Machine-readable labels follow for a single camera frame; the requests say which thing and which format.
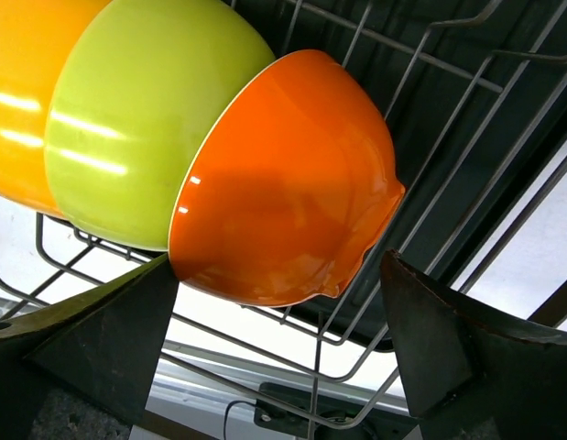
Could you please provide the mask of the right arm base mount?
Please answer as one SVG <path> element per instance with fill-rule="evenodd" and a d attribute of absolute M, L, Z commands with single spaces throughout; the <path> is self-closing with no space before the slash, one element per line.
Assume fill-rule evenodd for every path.
<path fill-rule="evenodd" d="M 354 386 L 268 380 L 228 403 L 222 439 L 229 435 L 232 409 L 243 405 L 252 410 L 255 427 L 294 439 L 407 439 L 419 432 L 402 398 Z"/>

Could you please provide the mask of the white bowl orange outside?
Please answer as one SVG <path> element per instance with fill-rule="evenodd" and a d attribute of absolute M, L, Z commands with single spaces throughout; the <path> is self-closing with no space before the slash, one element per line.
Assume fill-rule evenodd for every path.
<path fill-rule="evenodd" d="M 339 297 L 403 199 L 383 116 L 316 49 L 260 72 L 181 185 L 169 261 L 184 284 L 244 305 Z"/>

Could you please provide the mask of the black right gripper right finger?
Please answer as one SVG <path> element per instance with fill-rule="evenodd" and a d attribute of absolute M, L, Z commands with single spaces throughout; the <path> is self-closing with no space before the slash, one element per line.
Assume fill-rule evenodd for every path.
<path fill-rule="evenodd" d="M 497 310 L 390 250 L 387 325 L 425 439 L 567 439 L 567 332 Z"/>

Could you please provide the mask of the orange plastic bowl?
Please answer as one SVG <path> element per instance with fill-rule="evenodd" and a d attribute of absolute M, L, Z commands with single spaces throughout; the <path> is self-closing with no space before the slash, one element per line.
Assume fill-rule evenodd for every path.
<path fill-rule="evenodd" d="M 71 50 L 105 1 L 0 1 L 0 195 L 61 215 L 48 186 L 44 135 Z"/>

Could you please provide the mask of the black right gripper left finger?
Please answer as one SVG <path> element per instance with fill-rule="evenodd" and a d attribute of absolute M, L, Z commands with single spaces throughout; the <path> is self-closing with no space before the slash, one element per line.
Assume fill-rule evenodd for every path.
<path fill-rule="evenodd" d="M 142 419 L 178 287 L 162 255 L 0 321 L 0 439 L 127 439 Z"/>

